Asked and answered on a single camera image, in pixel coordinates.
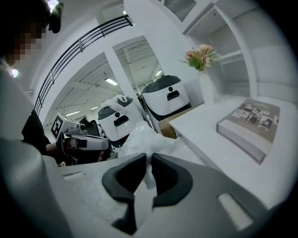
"black handle slot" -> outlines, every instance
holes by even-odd
[[[167,98],[168,98],[168,101],[174,99],[174,98],[177,98],[179,97],[180,93],[176,90],[176,91],[173,91],[171,93],[168,93],[167,94]]]
[[[115,126],[120,126],[122,125],[124,122],[127,122],[129,120],[129,118],[127,116],[121,116],[120,118],[116,119],[114,121],[114,125]]]

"pink flower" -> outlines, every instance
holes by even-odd
[[[186,52],[186,56],[188,56],[188,57],[192,56],[192,51]]]

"white container with black lid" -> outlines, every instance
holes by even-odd
[[[142,96],[158,133],[161,133],[159,121],[191,108],[183,83],[177,76],[162,76],[145,87]]]
[[[117,112],[106,106],[99,110],[98,120],[112,146],[119,148],[126,141],[135,125],[143,120],[143,116],[136,107],[132,98],[126,97],[127,102],[117,100],[125,108],[125,113]]]

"cardboard box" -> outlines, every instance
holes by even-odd
[[[161,121],[158,122],[159,124],[159,127],[162,131],[162,135],[165,136],[165,137],[168,137],[168,138],[173,138],[173,139],[177,139],[177,136],[176,136],[176,133],[175,133],[175,130],[173,127],[171,127],[171,125],[169,124],[169,122],[177,117],[180,117],[181,115],[191,111],[192,109],[194,109],[196,107],[191,107],[189,109],[186,109],[182,112],[179,112],[171,117],[168,117],[166,119],[163,119]]]

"black lid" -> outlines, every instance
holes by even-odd
[[[117,100],[117,103],[120,104],[123,107],[126,107],[127,105],[129,105],[132,102],[132,98],[127,97],[127,102],[122,102],[119,99]],[[101,110],[99,110],[98,112],[98,119],[104,119],[112,114],[116,113],[115,110],[113,110],[112,108],[110,108],[109,106],[105,106],[104,108],[102,108]]]
[[[154,83],[149,84],[147,87],[145,87],[142,93],[156,92],[166,87],[170,87],[176,83],[179,83],[180,81],[181,79],[179,79],[177,76],[165,75],[160,77]]]

